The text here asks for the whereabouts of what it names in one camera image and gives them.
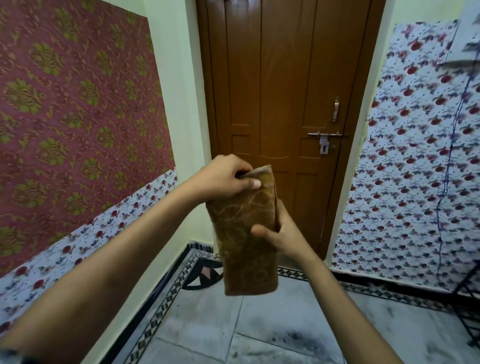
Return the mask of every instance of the door handle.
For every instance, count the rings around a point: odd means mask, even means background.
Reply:
[[[340,136],[342,137],[343,134],[340,133],[308,133],[308,136],[318,136],[320,139],[320,154],[328,154],[328,146],[330,142],[328,141],[328,137],[330,136]]]
[[[336,122],[336,118],[338,116],[338,108],[340,107],[340,100],[338,98],[335,99],[333,104],[333,119],[332,122]]]

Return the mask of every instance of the floor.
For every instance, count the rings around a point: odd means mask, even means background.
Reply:
[[[114,364],[345,362],[301,272],[279,269],[274,293],[245,297],[225,296],[221,274],[211,253],[190,250]],[[441,304],[344,287],[406,364],[480,363]]]

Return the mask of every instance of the floral wallpaper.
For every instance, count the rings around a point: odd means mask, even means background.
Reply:
[[[169,170],[0,278],[0,335],[61,276],[120,234],[176,183],[175,169]]]
[[[452,290],[480,258],[480,77],[468,83],[471,65],[441,65],[455,30],[456,22],[396,26],[334,269]]]
[[[146,18],[0,4],[0,276],[174,167]]]

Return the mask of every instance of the brown door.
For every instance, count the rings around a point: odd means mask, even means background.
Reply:
[[[212,152],[234,153],[254,168],[271,164],[278,196],[316,251],[343,138],[330,137],[328,154],[320,154],[319,138],[308,134],[344,132],[369,6],[197,2],[204,77],[213,80]]]

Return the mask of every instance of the door frame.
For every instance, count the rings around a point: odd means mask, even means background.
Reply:
[[[206,1],[196,0],[198,31],[200,36],[200,49],[202,54],[202,70],[204,73],[205,100],[208,119],[208,133],[210,136],[210,148],[212,158],[218,155],[218,136],[216,129],[215,98],[213,88],[213,72],[210,55],[210,40],[208,36],[208,13],[206,10]],[[359,61],[355,78],[353,81],[352,93],[350,96],[347,118],[344,127],[344,137],[342,138],[337,165],[328,201],[327,212],[323,225],[322,236],[318,243],[317,254],[325,259],[329,249],[332,230],[336,221],[337,208],[339,206],[340,195],[345,179],[350,150],[359,121],[360,109],[367,85],[367,78],[372,63],[373,51],[377,42],[378,31],[384,13],[386,0],[371,0],[365,25],[365,33],[360,49]]]

